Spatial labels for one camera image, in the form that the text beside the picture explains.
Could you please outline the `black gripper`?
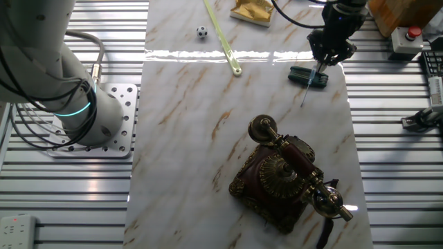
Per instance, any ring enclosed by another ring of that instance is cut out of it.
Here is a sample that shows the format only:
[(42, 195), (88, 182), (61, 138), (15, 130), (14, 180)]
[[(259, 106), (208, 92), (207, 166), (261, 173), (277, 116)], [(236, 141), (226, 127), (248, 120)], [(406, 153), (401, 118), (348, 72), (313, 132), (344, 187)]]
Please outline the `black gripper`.
[(362, 27), (367, 10), (367, 0), (326, 1), (322, 11), (325, 27), (315, 29), (307, 36), (317, 71), (322, 73), (327, 65), (335, 66), (353, 56), (357, 47), (349, 40)]

